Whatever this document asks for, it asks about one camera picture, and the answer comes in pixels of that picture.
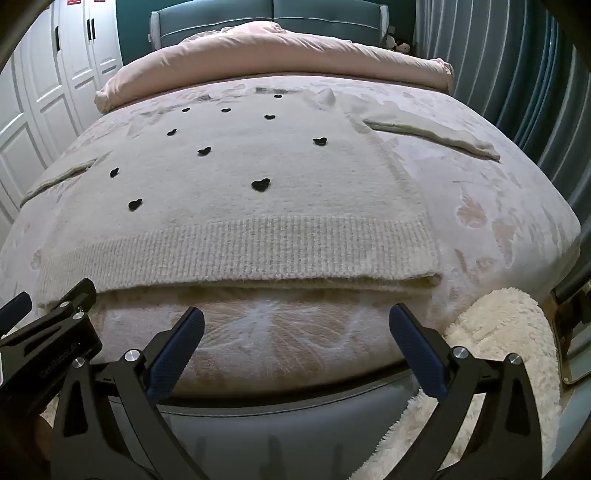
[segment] sweater ribbed hem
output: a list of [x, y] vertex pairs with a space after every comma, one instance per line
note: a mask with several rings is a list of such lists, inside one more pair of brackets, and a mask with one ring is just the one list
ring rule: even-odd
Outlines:
[[84, 277], [98, 292], [167, 284], [398, 290], [439, 274], [426, 215], [411, 222], [279, 216], [178, 226], [44, 253], [37, 301], [58, 300]]

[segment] teal headboard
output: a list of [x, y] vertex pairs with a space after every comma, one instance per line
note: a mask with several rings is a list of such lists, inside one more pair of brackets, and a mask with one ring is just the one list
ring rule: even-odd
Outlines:
[[192, 0], [150, 17], [155, 50], [195, 33], [254, 20], [271, 20], [298, 33], [312, 33], [380, 46], [388, 30], [386, 5], [365, 0]]

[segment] sweater sleeve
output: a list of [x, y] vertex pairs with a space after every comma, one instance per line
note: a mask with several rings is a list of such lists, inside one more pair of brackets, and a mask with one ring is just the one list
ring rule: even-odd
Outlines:
[[501, 157], [491, 143], [479, 140], [470, 132], [456, 130], [417, 113], [401, 110], [394, 102], [378, 103], [353, 95], [342, 95], [340, 103], [345, 113], [361, 118], [373, 130], [416, 135], [492, 160]]

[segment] fluffy white blanket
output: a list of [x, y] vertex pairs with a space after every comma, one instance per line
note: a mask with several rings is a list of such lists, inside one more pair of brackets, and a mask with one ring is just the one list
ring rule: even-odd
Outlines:
[[[444, 338], [462, 345], [472, 355], [503, 360], [511, 352], [521, 355], [535, 395], [544, 450], [543, 474], [551, 465], [560, 420], [560, 377], [550, 325], [538, 304], [515, 288], [485, 295], [450, 325]], [[457, 462], [476, 425], [484, 394], [475, 395], [456, 441], [442, 468]], [[389, 430], [375, 453], [350, 480], [382, 480], [404, 456], [437, 405], [422, 391], [408, 402], [402, 417]]]

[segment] blue gripper pad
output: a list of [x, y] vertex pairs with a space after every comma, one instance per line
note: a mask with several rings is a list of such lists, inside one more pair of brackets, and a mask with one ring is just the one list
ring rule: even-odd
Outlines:
[[20, 292], [0, 309], [0, 337], [6, 335], [18, 322], [31, 311], [31, 297], [25, 291]]
[[172, 395], [205, 332], [205, 319], [199, 309], [193, 309], [179, 323], [150, 369], [146, 395], [155, 403]]
[[447, 395], [446, 369], [421, 331], [423, 327], [401, 304], [390, 309], [389, 325], [394, 340], [423, 391], [429, 397], [442, 401]]

